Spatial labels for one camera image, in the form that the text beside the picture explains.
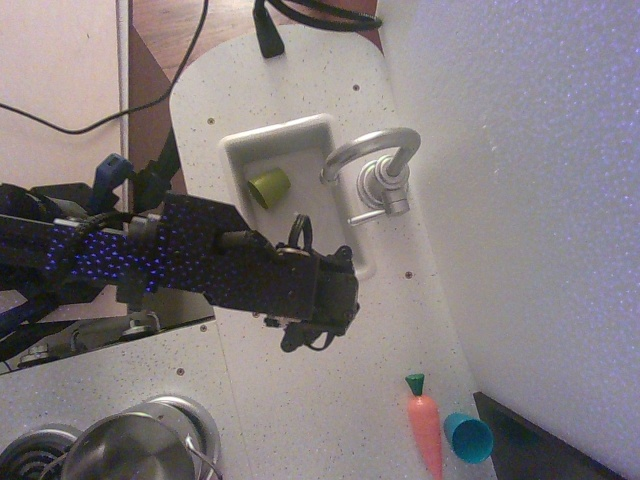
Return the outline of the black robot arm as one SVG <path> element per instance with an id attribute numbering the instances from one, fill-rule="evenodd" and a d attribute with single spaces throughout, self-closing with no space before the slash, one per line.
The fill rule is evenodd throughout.
<path id="1" fill-rule="evenodd" d="M 283 330 L 285 352 L 322 351 L 347 332 L 359 310 L 350 247 L 317 252 L 306 215 L 275 244 L 235 206 L 169 189 L 155 192 L 149 213 L 119 211 L 115 189 L 133 174 L 113 154 L 92 185 L 2 185 L 1 287 L 23 299 L 1 315 L 1 360 L 9 369 L 86 352 L 80 322 L 49 315 L 89 303 L 110 285 L 135 312 L 167 289 L 261 315 Z"/>

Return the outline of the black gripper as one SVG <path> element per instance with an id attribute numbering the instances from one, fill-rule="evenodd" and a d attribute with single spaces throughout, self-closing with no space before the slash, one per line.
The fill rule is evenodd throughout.
<path id="1" fill-rule="evenodd" d="M 298 214 L 289 232 L 288 246 L 311 250 L 312 245 L 311 219 Z M 311 319 L 266 315 L 263 320 L 265 326 L 284 331 L 280 348 L 285 353 L 293 353 L 300 347 L 314 352 L 326 350 L 336 337 L 346 334 L 360 309 L 352 249 L 342 245 L 330 255 L 320 255 L 315 250 L 312 254 L 319 260 L 319 272 Z"/>

